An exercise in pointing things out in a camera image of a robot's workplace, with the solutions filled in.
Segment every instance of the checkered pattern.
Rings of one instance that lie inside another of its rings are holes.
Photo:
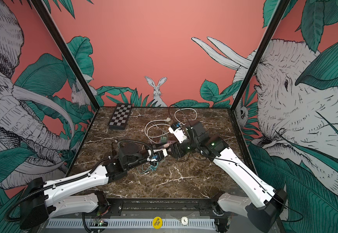
[[[109,125],[123,126],[129,119],[130,104],[118,104]]]

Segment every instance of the brown marble surface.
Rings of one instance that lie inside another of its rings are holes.
[[[149,142],[144,134],[145,125],[151,120],[169,117],[167,108],[133,108],[126,129],[111,130],[108,129],[108,122],[114,109],[114,107],[105,107],[99,110],[69,175],[89,170],[104,156],[110,156],[111,143],[117,151],[115,140],[134,139]],[[176,109],[170,110],[174,118]],[[184,111],[189,119],[195,117],[194,112]],[[209,135],[219,134],[242,159],[227,110],[197,109],[197,112],[197,119],[202,122]],[[180,112],[177,113],[177,118],[185,122]],[[167,126],[162,126],[162,130],[167,132]],[[153,127],[149,135],[160,135],[162,130]],[[175,140],[174,135],[169,133],[168,140]],[[178,161],[167,156],[165,161],[160,162],[157,171],[139,174],[137,169],[132,169],[123,179],[85,190],[79,194],[84,195],[94,190],[101,190],[106,197],[110,198],[211,198],[218,191],[223,190],[230,194],[246,196],[235,181],[220,167],[209,160],[196,160],[195,158],[203,158],[198,153],[192,155],[190,157],[186,155]]]

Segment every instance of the elephant eye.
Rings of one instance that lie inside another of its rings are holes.
[[[286,90],[288,91],[288,80],[284,81],[284,86],[285,86]]]

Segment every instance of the white cable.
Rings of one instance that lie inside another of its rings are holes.
[[[197,118],[197,111],[196,111],[195,109],[192,109],[192,108],[179,109],[179,110],[175,111],[174,117],[175,117],[175,119],[176,119],[179,123],[181,123],[181,124],[183,124],[183,123],[180,122],[180,121],[177,119],[177,117],[175,116],[175,114],[176,114],[177,112],[181,111],[181,110],[186,110],[186,109],[190,109],[190,110],[194,110],[194,111],[195,111],[196,116],[195,116],[194,119],[191,119],[191,120],[196,120],[196,118]]]
[[[163,122],[163,121],[164,121],[164,122],[169,122],[169,121],[171,121],[171,119],[170,119],[170,118],[166,118],[166,119],[164,119],[164,120],[152,120],[152,121],[148,122],[148,123],[146,124],[146,126],[144,127],[144,134],[147,136],[147,138],[148,138],[151,142],[153,142],[153,143],[155,143],[155,144],[158,144],[159,142],[153,141],[151,138],[154,138],[154,137],[148,136],[148,131],[149,131],[149,129],[152,128],[153,126],[157,126],[157,125],[167,125],[167,126],[169,126],[169,127],[170,127],[170,125],[168,125],[168,124],[154,124],[154,125],[152,125],[151,127],[149,127],[148,130],[146,130],[146,129],[147,129],[147,126],[148,126],[148,124],[150,124],[150,123],[152,123],[152,122]],[[161,136],[166,135],[166,134],[168,134],[168,133],[164,133],[164,134],[162,134],[162,135],[160,135],[160,136],[155,136],[155,137],[161,137]]]

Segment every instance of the yellow sticker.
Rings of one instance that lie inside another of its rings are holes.
[[[162,227],[162,219],[160,217],[155,217],[152,226],[156,229],[160,229]]]

